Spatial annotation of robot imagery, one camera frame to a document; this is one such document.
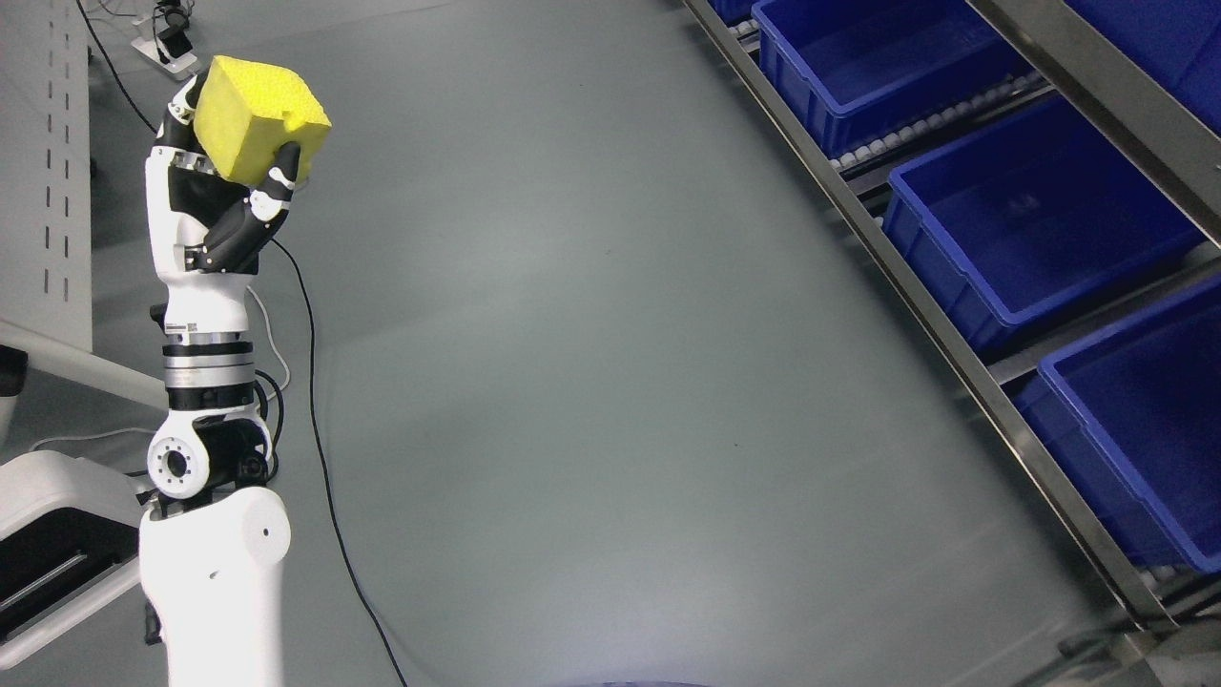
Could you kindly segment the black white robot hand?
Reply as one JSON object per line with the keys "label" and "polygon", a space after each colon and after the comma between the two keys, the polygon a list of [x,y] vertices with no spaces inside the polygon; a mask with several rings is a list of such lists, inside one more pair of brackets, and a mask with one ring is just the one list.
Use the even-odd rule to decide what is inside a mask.
{"label": "black white robot hand", "polygon": [[249,329],[244,297],[259,254],[289,214],[302,146],[280,146],[254,185],[225,179],[197,139],[206,73],[171,96],[144,162],[153,265],[167,290],[161,321],[171,344],[238,340]]}

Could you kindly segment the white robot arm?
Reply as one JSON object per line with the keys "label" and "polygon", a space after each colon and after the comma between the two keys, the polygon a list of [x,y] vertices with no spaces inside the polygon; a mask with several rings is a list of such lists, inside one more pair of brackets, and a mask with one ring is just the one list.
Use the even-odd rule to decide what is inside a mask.
{"label": "white robot arm", "polygon": [[165,325],[167,416],[147,451],[140,587],[171,686],[283,685],[280,602],[291,527],[253,347],[241,332]]}

